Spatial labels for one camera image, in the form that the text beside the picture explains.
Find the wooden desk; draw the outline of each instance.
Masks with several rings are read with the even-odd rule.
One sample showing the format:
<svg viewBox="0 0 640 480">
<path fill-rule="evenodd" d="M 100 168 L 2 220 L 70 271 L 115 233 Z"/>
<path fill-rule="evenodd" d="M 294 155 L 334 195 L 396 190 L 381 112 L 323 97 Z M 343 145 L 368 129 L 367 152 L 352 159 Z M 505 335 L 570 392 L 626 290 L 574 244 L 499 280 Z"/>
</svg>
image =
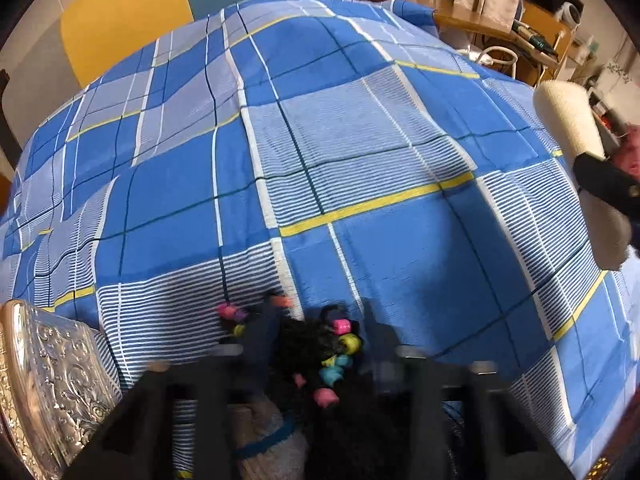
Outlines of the wooden desk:
<svg viewBox="0 0 640 480">
<path fill-rule="evenodd" d="M 385 0 L 367 0 L 370 2 L 383 2 Z M 453 27 L 459 30 L 465 30 L 467 32 L 476 32 L 478 34 L 484 34 L 491 38 L 497 38 L 509 43 L 517 45 L 520 50 L 523 50 L 527 56 L 533 60 L 541 63 L 543 66 L 548 67 L 551 70 L 557 70 L 560 64 L 551 56 L 543 54 L 539 50 L 536 50 L 529 41 L 517 35 L 509 27 L 505 27 L 500 23 L 494 22 L 489 18 L 473 12 L 472 10 L 465 9 L 465 7 L 458 6 L 448 0 L 407 0 L 408 2 L 415 2 L 425 7 L 431 7 L 435 9 L 433 13 L 433 19 L 438 26 Z"/>
</svg>

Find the bed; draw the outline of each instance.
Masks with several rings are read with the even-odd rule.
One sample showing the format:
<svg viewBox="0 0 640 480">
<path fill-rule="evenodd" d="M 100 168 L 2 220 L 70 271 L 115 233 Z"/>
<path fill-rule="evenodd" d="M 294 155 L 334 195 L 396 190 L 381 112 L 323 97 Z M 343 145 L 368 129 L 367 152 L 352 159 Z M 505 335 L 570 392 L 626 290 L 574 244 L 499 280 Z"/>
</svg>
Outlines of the bed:
<svg viewBox="0 0 640 480">
<path fill-rule="evenodd" d="M 638 258 L 596 266 L 532 89 L 401 0 L 247 0 L 145 46 L 33 134 L 0 240 L 0 300 L 90 327 L 123 391 L 270 289 L 495 362 L 578 478 L 636 389 Z"/>
</svg>

